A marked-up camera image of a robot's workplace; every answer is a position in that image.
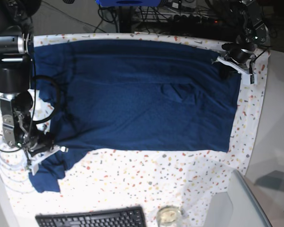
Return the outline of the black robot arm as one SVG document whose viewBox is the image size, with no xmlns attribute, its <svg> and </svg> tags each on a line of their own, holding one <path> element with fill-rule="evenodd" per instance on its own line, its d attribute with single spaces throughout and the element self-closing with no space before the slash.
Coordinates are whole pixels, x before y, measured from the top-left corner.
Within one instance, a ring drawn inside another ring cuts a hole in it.
<svg viewBox="0 0 284 227">
<path fill-rule="evenodd" d="M 216 61 L 236 70 L 243 84 L 257 83 L 254 65 L 258 57 L 255 51 L 264 47 L 268 40 L 269 30 L 265 25 L 261 8 L 255 0 L 231 0 L 230 10 L 238 20 L 238 34 L 234 43 L 222 45 L 224 54 L 217 57 Z"/>
<path fill-rule="evenodd" d="M 39 0 L 0 0 L 0 110 L 3 138 L 8 146 L 24 150 L 31 156 L 52 151 L 54 136 L 37 129 L 50 120 L 60 108 L 60 89 L 48 76 L 37 75 L 34 60 L 34 28 L 32 16 L 40 8 Z M 34 121 L 36 99 L 29 89 L 42 79 L 56 91 L 53 112 Z"/>
</svg>

